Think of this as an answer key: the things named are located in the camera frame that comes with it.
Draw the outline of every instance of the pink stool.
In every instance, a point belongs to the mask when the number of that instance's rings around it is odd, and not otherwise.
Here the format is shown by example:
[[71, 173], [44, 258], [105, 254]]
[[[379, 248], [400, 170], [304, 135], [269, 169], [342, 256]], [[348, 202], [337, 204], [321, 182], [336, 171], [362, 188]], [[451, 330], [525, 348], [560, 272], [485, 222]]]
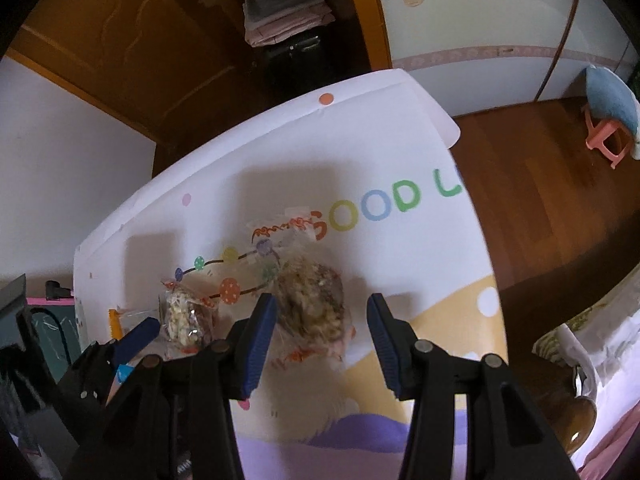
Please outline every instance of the pink stool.
[[[587, 130], [589, 131], [589, 135], [587, 136], [587, 148], [590, 150], [598, 148], [602, 154], [611, 161], [611, 167], [615, 170], [620, 160], [623, 159], [633, 146], [634, 140], [631, 132], [626, 129], [624, 124], [615, 119], [602, 119], [597, 126], [593, 126], [589, 104], [585, 104], [582, 110], [584, 111], [584, 119], [587, 123]], [[624, 148], [622, 147], [620, 132], [622, 132], [622, 135], [626, 138]], [[609, 139], [612, 135], [616, 139], [617, 154], [611, 153], [604, 145], [604, 141]]]

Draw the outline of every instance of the blue cushion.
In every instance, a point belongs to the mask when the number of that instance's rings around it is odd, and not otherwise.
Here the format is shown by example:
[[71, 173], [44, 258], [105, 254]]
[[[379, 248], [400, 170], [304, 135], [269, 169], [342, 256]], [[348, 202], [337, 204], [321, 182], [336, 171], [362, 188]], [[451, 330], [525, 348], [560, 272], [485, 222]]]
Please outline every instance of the blue cushion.
[[611, 70], [593, 65], [587, 67], [587, 99], [594, 117], [616, 119], [636, 136], [636, 98], [622, 79]]

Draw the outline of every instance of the wooden door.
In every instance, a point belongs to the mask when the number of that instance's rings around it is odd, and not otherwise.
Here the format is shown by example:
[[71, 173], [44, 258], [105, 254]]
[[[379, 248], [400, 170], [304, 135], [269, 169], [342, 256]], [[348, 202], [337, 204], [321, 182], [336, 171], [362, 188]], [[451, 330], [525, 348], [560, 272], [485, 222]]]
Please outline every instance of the wooden door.
[[41, 0], [8, 55], [156, 141], [155, 172], [270, 104], [251, 48], [198, 0]]

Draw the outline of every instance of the folded clothes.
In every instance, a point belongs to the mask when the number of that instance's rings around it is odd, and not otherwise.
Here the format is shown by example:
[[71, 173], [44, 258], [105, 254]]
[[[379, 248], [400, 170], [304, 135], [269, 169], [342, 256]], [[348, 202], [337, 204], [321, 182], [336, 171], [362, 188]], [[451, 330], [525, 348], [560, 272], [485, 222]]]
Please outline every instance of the folded clothes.
[[279, 43], [335, 21], [324, 0], [245, 0], [244, 39], [253, 47]]
[[253, 47], [267, 46], [284, 41], [318, 25], [327, 25], [334, 21], [331, 9], [326, 3], [321, 3], [294, 12], [254, 30], [248, 30], [244, 39]]
[[242, 5], [244, 28], [255, 30], [298, 10], [322, 3], [324, 0], [245, 0]]

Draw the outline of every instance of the pillow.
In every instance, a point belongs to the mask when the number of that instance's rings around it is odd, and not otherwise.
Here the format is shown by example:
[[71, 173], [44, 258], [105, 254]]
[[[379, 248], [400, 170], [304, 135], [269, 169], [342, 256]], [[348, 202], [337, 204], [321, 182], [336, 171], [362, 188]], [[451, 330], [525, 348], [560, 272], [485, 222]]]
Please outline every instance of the pillow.
[[640, 160], [640, 104], [625, 82], [608, 68], [591, 65], [587, 67], [587, 100], [594, 117], [616, 119], [626, 126], [634, 137], [631, 156]]

